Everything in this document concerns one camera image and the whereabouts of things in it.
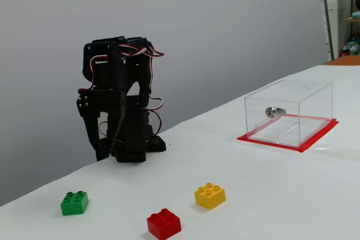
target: lego brick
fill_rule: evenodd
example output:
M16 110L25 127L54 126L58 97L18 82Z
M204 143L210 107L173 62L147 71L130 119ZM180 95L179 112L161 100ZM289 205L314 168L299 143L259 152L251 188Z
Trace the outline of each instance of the lego brick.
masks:
M77 193L68 192L61 203L61 211L63 216L77 215L85 213L89 204L86 192L78 191Z
M195 191L195 201L209 210L214 209L226 201L225 190L218 185L207 183L206 186Z
M167 209L147 218L148 231L157 239L165 240L181 231L180 218Z

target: shelf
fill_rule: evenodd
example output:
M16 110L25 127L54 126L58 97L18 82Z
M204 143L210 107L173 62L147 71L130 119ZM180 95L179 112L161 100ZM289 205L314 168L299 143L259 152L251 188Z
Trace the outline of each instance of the shelf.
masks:
M344 22L360 22L360 19L353 19L352 17L350 17L345 19Z

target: green lego brick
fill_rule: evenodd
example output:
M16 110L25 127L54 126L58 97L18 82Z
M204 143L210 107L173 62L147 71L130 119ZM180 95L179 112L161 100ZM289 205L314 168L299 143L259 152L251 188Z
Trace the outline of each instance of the green lego brick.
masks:
M61 211L63 216L78 215L85 213L89 204L86 192L78 191L77 193L68 192L62 200Z

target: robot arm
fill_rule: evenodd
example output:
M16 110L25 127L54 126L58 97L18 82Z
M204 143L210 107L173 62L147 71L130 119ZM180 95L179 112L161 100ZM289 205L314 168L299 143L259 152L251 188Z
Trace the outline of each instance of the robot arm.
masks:
M146 109L151 94L150 48L145 38L125 37L94 40L84 47L83 75L92 86L79 89L77 105L98 161L112 154L118 162L142 162L145 152L166 150L152 132ZM126 96L135 82L139 94ZM108 114L103 139L98 133L100 112Z

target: red base plate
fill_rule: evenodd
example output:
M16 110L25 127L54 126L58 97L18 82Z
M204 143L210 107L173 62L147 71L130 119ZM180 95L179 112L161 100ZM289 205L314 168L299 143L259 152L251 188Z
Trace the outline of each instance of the red base plate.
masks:
M331 131L338 123L339 122L336 119L332 119L327 124L326 127L324 127L322 130L320 130L318 133L316 133L313 137L309 138L306 142L304 142L299 147L284 146L282 144L270 143L270 142L264 142L264 141L249 139L247 134L245 134L245 135L243 135L241 137L238 137L238 140L251 142L251 143L265 144L266 146L275 146L275 147L287 148L287 149L296 150L296 151L299 151L300 153L303 153L304 151L309 149L313 144L315 144L318 140L320 140L326 133Z

